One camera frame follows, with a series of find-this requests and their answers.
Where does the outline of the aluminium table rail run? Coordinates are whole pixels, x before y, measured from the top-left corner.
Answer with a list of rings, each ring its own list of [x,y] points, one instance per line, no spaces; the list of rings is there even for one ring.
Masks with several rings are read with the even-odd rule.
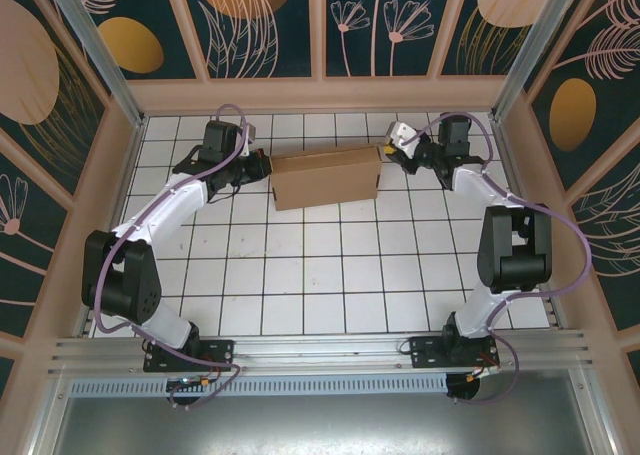
[[[523,371],[585,367],[594,361],[577,330],[499,330],[503,372],[515,368],[516,351]],[[411,370],[407,334],[236,336],[233,361],[243,375],[329,375],[393,373]],[[69,377],[142,377],[139,338],[67,338],[56,342],[47,361],[50,375]]]

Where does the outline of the thin aluminium side rail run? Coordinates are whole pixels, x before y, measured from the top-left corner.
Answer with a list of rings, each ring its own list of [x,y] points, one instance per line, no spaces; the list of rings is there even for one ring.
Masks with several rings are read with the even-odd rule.
[[[518,198],[531,203],[544,203],[556,210],[554,194],[535,181],[535,170],[525,164],[525,152],[519,145],[513,145],[506,128],[501,122],[490,120],[496,146],[502,160],[509,190]],[[513,301],[508,309],[509,320],[515,329],[568,328],[563,307],[558,298],[529,297]]]

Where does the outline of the brown cardboard box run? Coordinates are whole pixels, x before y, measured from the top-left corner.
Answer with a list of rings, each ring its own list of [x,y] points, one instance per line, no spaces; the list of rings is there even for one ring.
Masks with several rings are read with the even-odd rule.
[[[375,145],[314,149],[271,158],[278,211],[374,199],[382,160]]]

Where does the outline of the grey metal sheet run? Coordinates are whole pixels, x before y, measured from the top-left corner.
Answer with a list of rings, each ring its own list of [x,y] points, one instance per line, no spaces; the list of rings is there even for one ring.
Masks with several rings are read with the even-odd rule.
[[[46,394],[28,455],[625,455],[595,384],[583,370],[486,379],[490,404],[443,394],[218,397],[189,412],[161,397],[116,393],[73,378]]]

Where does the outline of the aluminium frame post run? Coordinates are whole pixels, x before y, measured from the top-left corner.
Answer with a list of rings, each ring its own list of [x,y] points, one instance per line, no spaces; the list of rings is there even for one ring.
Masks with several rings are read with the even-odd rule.
[[[508,72],[496,103],[491,109],[490,120],[492,122],[498,123],[508,114],[572,2],[573,0],[547,0],[545,2]]]
[[[143,117],[127,82],[105,45],[97,26],[81,0],[56,0],[74,33],[87,49],[89,57],[108,85],[115,100],[133,126],[139,128]]]

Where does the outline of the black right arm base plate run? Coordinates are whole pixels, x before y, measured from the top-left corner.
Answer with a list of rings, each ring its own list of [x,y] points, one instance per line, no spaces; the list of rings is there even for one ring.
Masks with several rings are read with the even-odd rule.
[[[499,366],[500,359],[493,337],[462,337],[449,346],[442,336],[409,339],[409,352],[414,368],[471,368]]]

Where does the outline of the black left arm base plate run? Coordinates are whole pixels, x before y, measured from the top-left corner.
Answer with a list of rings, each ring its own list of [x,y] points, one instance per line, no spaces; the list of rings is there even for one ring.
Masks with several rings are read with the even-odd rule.
[[[201,343],[200,358],[207,362],[222,364],[221,372],[231,370],[233,362],[234,342],[232,340],[210,340]],[[198,373],[216,371],[209,365],[188,362],[176,357],[156,345],[145,347],[143,371],[145,373]]]

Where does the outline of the small circuit board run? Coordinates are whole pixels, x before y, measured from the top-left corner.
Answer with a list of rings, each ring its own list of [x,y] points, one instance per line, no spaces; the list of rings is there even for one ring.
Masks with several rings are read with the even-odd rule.
[[[195,376],[191,378],[181,377],[176,379],[169,379],[166,383],[165,391],[167,393],[170,393],[170,392],[201,393],[215,381],[216,381],[215,378],[206,377],[206,376]]]

